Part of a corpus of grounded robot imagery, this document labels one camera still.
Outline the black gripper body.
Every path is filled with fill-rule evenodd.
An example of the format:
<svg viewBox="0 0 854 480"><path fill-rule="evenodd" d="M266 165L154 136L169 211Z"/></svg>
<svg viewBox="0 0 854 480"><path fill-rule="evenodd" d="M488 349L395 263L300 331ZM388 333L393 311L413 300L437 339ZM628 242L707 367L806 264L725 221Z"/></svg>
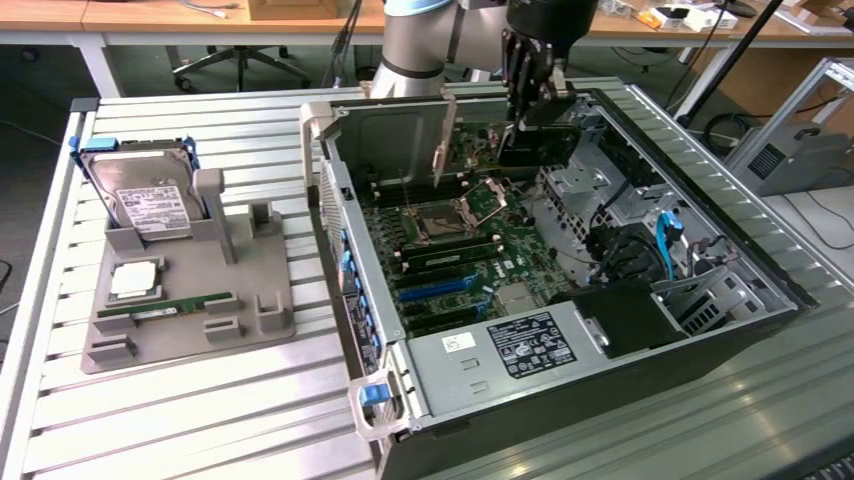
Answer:
<svg viewBox="0 0 854 480"><path fill-rule="evenodd" d="M511 0L505 19L516 34L567 54L589 31L596 9L596 0Z"/></svg>

